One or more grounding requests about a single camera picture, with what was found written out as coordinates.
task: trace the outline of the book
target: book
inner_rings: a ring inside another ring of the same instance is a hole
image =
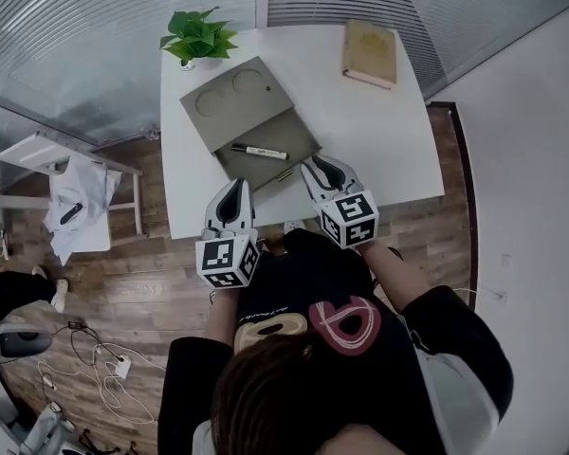
[[[384,27],[349,20],[345,27],[342,72],[355,80],[391,89],[396,84],[396,36]]]

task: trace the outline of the foot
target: foot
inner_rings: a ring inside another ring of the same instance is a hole
[[[55,282],[55,286],[57,287],[57,293],[53,297],[53,300],[50,304],[55,307],[55,310],[62,314],[65,310],[65,296],[67,295],[67,288],[69,287],[69,283],[66,279],[61,278]]]
[[[45,270],[39,264],[36,264],[33,267],[33,269],[31,270],[31,274],[32,275],[40,275],[45,280],[48,280],[48,277],[46,276]]]
[[[284,234],[294,231],[295,229],[305,229],[303,221],[289,221],[288,223],[284,223]]]

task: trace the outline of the wooden chair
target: wooden chair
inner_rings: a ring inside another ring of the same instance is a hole
[[[142,171],[127,167],[126,165],[109,160],[108,158],[91,154],[85,150],[80,150],[80,148],[71,142],[54,136],[49,137],[43,132],[36,132],[34,135],[28,136],[26,139],[15,143],[5,151],[0,152],[0,160],[11,165],[16,165],[18,167],[23,167],[31,171],[48,175],[52,193],[51,177],[61,173],[57,171],[55,167],[56,164],[66,162],[73,155],[104,164],[108,169],[108,173],[111,173],[112,171],[119,171],[122,173],[130,173],[133,176],[133,202],[111,205],[109,210],[132,209],[135,214],[135,228],[137,233],[135,236],[129,238],[112,241],[107,211],[94,225],[90,226],[85,231],[84,235],[81,235],[74,245],[73,251],[107,251],[112,246],[124,245],[139,239],[147,238],[147,234],[143,233],[141,227],[141,204],[139,202],[139,178],[143,175]],[[3,199],[0,200],[0,208],[3,209],[27,209],[26,203],[33,206],[34,203],[37,204],[39,201],[39,199],[31,197],[20,198],[22,199],[21,207],[17,207],[18,205],[14,204],[12,200],[4,199],[8,198],[8,196],[1,197]]]

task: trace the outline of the potted plant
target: potted plant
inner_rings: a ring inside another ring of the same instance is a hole
[[[182,69],[193,68],[193,61],[201,67],[216,67],[221,59],[229,59],[228,51],[235,49],[229,39],[235,30],[224,28],[228,22],[205,22],[219,7],[203,12],[176,11],[169,22],[169,32],[160,39],[160,48],[178,57]]]

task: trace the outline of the black sleeve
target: black sleeve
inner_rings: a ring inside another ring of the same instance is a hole
[[[500,343],[486,324],[448,286],[437,286],[401,312],[430,354],[457,355],[477,375],[500,419],[510,400],[514,377]]]
[[[159,455],[192,453],[193,433],[211,416],[215,384],[231,354],[229,345],[207,338],[171,344],[158,417]]]

